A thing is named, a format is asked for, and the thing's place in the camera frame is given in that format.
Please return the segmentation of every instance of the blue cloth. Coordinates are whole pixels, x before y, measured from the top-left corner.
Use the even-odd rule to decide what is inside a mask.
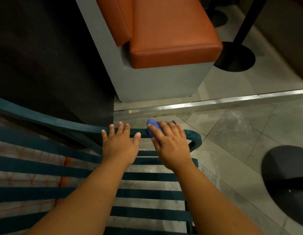
[[[158,124],[158,121],[153,120],[153,119],[149,119],[149,120],[147,120],[147,125],[149,125],[149,124],[154,125],[157,129],[159,129],[159,130],[162,132],[162,129],[161,129],[161,127],[160,127],[159,124]],[[155,135],[153,134],[153,132],[150,131],[149,128],[147,128],[147,132],[148,132],[148,134],[149,134],[150,137],[154,137],[154,136],[155,136]]]

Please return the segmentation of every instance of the hand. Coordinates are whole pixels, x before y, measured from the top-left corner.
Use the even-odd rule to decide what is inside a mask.
[[[114,125],[109,126],[109,135],[105,130],[101,131],[103,137],[103,161],[117,159],[118,162],[125,162],[126,167],[130,166],[138,154],[138,146],[141,140],[141,133],[136,133],[133,141],[130,140],[130,125],[119,122],[118,131],[114,133]]]
[[[181,125],[175,125],[172,122],[166,124],[163,121],[159,121],[158,124],[163,133],[151,124],[148,125],[148,128],[155,135],[152,137],[152,142],[165,167],[175,172],[186,164],[193,164],[186,135]]]

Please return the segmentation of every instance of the booth seat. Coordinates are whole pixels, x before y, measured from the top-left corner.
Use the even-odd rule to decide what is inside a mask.
[[[222,51],[199,0],[76,0],[122,102],[191,96]]]

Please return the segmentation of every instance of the person's left hand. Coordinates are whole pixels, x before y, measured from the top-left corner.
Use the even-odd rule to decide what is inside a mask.
[[[109,126],[109,135],[105,130],[101,131],[103,137],[103,157],[107,159],[117,159],[124,161],[126,166],[130,166],[137,157],[141,133],[136,133],[133,140],[130,139],[130,125],[119,122],[118,131],[114,133],[114,125]]]

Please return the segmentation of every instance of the orange backrest cushion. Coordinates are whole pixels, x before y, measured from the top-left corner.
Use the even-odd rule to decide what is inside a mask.
[[[131,40],[132,0],[96,0],[117,46]]]

